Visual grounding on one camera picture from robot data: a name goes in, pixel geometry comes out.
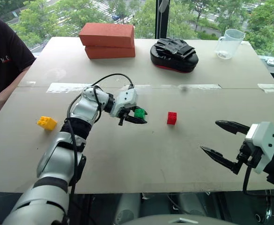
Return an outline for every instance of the person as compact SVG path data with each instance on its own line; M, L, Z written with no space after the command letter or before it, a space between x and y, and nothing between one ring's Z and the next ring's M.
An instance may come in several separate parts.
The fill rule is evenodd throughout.
M0 110L34 60L24 42L0 20Z

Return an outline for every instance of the person's arm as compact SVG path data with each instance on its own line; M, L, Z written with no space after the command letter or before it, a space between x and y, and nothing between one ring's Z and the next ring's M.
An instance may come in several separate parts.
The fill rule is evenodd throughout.
M6 103L7 99L10 97L14 89L17 87L23 76L26 74L26 72L29 70L30 66L25 68L18 77L9 85L7 86L3 91L0 93L0 110Z

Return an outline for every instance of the masking tape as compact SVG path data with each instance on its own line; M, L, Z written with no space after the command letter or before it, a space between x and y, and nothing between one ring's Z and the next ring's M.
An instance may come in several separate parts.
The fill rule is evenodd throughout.
M68 93L82 91L83 88L90 86L90 83L51 83L47 93Z
M274 83L258 83L257 85L265 93L274 93Z
M125 85L121 90L126 90L129 86ZM150 84L137 84L134 85L136 89L200 89L200 90L212 90L212 89L222 89L218 84L161 84L161 85L150 85Z

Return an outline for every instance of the red lego brick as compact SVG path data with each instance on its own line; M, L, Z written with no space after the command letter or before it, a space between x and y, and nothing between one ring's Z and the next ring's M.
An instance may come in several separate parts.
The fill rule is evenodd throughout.
M175 125L176 122L176 112L168 112L167 124Z

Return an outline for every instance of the car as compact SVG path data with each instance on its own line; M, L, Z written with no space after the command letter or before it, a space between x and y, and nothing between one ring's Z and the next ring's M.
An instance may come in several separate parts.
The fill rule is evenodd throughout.
M249 7L249 8L246 9L246 12L248 14L252 14L252 12L253 12L254 9L255 9L254 7Z
M112 19L113 19L114 21L116 21L116 20L119 20L120 17L119 17L118 15L112 15Z

